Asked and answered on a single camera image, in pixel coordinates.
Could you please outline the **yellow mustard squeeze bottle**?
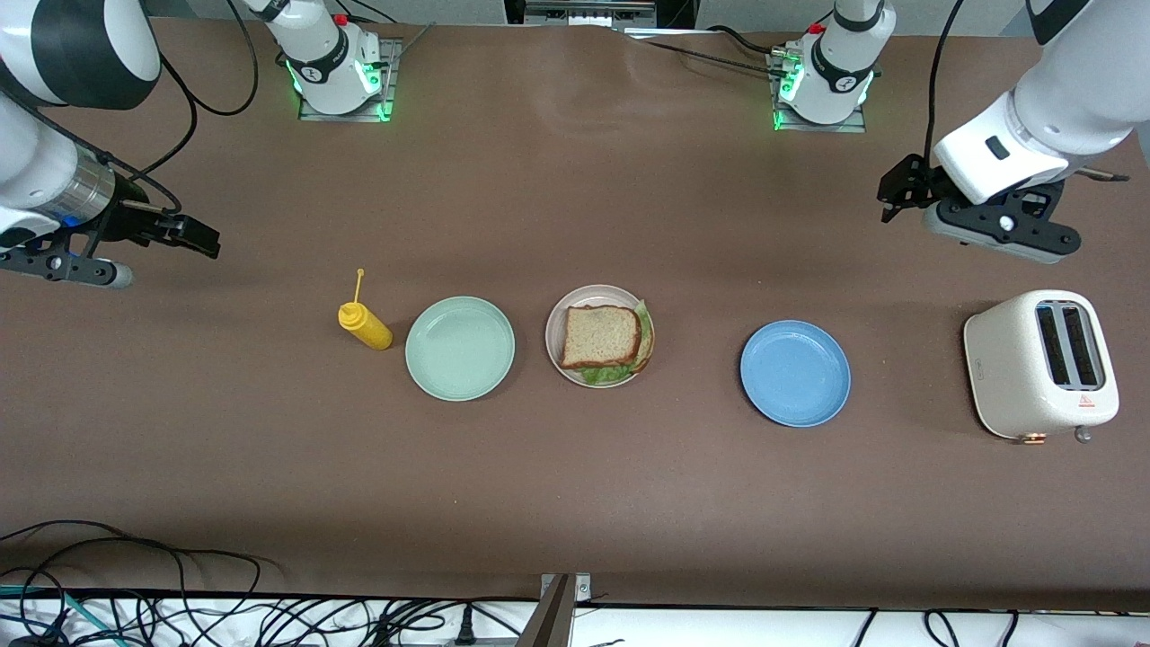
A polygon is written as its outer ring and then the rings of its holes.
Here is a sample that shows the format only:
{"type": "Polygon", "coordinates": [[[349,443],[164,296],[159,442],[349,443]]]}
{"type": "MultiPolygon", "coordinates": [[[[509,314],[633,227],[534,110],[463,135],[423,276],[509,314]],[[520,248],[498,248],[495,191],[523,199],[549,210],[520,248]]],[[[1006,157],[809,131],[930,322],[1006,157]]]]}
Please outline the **yellow mustard squeeze bottle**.
{"type": "Polygon", "coordinates": [[[374,311],[370,311],[361,302],[360,290],[363,275],[363,269],[356,269],[356,288],[354,288],[353,298],[342,305],[340,310],[337,311],[338,323],[340,323],[342,329],[356,337],[366,347],[373,351],[386,351],[394,342],[394,336],[390,328],[386,328],[385,323],[382,323],[382,319],[378,319],[377,315],[374,315],[374,311]]]}

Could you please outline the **brown bread slice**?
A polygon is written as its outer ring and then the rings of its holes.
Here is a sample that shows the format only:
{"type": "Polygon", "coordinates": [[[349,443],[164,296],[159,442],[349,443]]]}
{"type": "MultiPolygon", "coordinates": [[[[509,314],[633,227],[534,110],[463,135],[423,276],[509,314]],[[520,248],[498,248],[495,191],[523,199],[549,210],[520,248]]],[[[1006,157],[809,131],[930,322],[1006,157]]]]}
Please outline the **brown bread slice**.
{"type": "Polygon", "coordinates": [[[647,365],[650,356],[652,356],[653,345],[654,345],[654,331],[653,323],[650,319],[650,313],[646,310],[645,306],[636,307],[635,313],[641,323],[641,345],[638,345],[638,351],[632,365],[630,365],[630,373],[641,373],[647,365]]]}
{"type": "Polygon", "coordinates": [[[573,306],[566,310],[560,368],[620,368],[641,351],[641,317],[621,306],[573,306]]]}

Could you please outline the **green lettuce leaf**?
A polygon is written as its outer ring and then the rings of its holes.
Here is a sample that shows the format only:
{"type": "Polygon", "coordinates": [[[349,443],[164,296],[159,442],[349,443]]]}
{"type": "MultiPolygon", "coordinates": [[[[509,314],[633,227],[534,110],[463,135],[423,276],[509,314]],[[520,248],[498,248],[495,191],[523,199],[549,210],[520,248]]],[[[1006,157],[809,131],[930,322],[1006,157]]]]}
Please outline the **green lettuce leaf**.
{"type": "MultiPolygon", "coordinates": [[[[636,307],[641,306],[645,306],[647,310],[645,300],[641,300],[636,307]]],[[[578,368],[578,375],[583,377],[586,384],[592,386],[615,384],[615,382],[622,382],[626,378],[632,377],[630,365],[632,363],[629,365],[604,365],[603,368],[578,368]]]]}

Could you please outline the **blue plate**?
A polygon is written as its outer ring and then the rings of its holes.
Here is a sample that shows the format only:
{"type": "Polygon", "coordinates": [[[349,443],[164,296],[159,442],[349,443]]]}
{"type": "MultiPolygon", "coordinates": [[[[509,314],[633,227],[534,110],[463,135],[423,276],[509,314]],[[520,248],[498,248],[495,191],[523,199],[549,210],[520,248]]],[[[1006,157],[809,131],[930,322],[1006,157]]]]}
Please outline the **blue plate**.
{"type": "Polygon", "coordinates": [[[845,408],[852,372],[842,345],[825,329],[780,319],[747,337],[739,352],[739,384],[767,419],[813,429],[845,408]]]}

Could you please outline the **mint green plate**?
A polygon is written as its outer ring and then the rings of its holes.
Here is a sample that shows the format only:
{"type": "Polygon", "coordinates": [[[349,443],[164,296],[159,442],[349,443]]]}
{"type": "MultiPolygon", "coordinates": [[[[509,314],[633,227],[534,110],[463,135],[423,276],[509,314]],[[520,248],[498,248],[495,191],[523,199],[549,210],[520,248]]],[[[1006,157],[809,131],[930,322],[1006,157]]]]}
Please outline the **mint green plate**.
{"type": "Polygon", "coordinates": [[[405,341],[411,380],[445,402],[477,400],[505,380],[515,333],[499,307],[480,296],[448,296],[420,313],[405,341]]]}

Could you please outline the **beige plate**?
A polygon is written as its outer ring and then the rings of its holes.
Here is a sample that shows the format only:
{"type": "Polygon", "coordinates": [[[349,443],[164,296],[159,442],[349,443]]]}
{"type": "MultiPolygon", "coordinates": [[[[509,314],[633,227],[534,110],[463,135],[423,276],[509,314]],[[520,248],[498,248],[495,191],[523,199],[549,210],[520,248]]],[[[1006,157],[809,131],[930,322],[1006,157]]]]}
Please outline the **beige plate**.
{"type": "Polygon", "coordinates": [[[559,300],[549,315],[545,342],[552,365],[554,365],[557,371],[562,373],[568,382],[578,386],[586,386],[586,388],[612,388],[612,386],[620,386],[627,384],[627,382],[632,382],[632,377],[636,377],[637,373],[622,382],[615,382],[615,384],[592,386],[583,380],[583,377],[578,375],[577,369],[575,369],[575,371],[568,371],[568,369],[564,369],[562,365],[560,365],[560,361],[562,361],[564,324],[566,324],[566,310],[568,307],[621,306],[634,309],[638,302],[641,302],[641,299],[635,296],[632,292],[616,286],[611,286],[611,284],[588,284],[584,287],[572,290],[570,294],[559,300]]]}

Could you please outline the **white two-slot toaster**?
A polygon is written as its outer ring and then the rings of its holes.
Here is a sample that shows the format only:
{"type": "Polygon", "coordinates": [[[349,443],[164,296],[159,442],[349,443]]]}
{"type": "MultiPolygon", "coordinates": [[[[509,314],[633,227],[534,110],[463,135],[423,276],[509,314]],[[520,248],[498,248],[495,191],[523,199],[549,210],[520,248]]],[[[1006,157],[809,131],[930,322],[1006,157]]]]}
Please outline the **white two-slot toaster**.
{"type": "Polygon", "coordinates": [[[1120,396],[1101,319],[1084,295],[1022,292],[963,326],[977,418],[994,437],[1037,446],[1071,434],[1092,441],[1120,396]]]}

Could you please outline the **brown table cover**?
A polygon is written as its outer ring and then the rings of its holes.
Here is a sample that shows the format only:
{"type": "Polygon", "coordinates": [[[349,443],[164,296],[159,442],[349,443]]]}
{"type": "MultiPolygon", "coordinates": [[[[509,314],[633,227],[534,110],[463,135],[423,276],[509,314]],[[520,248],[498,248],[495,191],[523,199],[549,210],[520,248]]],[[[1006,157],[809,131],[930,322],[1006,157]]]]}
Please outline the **brown table cover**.
{"type": "Polygon", "coordinates": [[[261,90],[158,179],[221,234],[210,261],[114,244],[130,288],[0,274],[0,534],[95,519],[279,563],[267,592],[610,602],[1150,607],[1150,168],[1137,137],[1075,177],[1056,265],[880,221],[923,138],[933,43],[894,40],[865,134],[774,131],[747,71],[601,28],[434,26],[389,123],[304,123],[262,26],[261,90]],[[353,298],[394,336],[373,351],[353,298]],[[632,382],[586,388],[549,315],[611,284],[654,328],[632,382]],[[1023,446],[977,418],[966,319],[1060,288],[1097,311],[1119,413],[1023,446]],[[425,394],[420,313],[480,296],[515,360],[477,400],[425,394]],[[756,329],[845,351],[813,429],[744,395],[756,329]]]}

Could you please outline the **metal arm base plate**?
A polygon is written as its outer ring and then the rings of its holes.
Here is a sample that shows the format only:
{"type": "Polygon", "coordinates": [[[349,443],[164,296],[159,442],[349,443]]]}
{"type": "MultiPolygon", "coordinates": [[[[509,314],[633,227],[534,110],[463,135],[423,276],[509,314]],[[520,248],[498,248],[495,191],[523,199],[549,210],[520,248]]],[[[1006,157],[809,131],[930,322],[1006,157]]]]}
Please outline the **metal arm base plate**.
{"type": "Polygon", "coordinates": [[[298,94],[298,120],[328,123],[388,123],[394,111],[402,40],[358,36],[356,54],[348,54],[328,82],[304,80],[291,69],[298,94]]]}
{"type": "Polygon", "coordinates": [[[830,83],[808,68],[802,51],[772,48],[765,57],[775,77],[770,80],[773,128],[776,131],[829,132],[829,134],[862,134],[866,131],[862,103],[874,74],[861,82],[848,76],[842,84],[851,87],[838,92],[830,83]]]}

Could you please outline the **aluminium frame with black box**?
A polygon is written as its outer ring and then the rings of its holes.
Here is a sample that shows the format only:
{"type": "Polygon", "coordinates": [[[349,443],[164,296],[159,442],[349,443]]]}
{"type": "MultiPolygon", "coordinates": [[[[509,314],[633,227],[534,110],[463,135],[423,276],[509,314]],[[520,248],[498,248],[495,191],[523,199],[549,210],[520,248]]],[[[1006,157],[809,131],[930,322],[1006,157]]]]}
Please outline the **aluminium frame with black box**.
{"type": "Polygon", "coordinates": [[[500,0],[509,24],[691,29],[702,0],[500,0]]]}

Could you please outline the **grey metal table bracket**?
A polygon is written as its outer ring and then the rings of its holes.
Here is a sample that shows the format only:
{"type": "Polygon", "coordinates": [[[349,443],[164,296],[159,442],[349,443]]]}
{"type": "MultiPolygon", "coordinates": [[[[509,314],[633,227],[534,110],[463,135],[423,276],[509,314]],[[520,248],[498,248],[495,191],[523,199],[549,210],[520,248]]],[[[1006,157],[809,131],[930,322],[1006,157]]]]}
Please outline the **grey metal table bracket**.
{"type": "Polygon", "coordinates": [[[576,606],[591,599],[591,594],[590,573],[543,573],[539,603],[526,623],[518,647],[570,647],[576,606]]]}

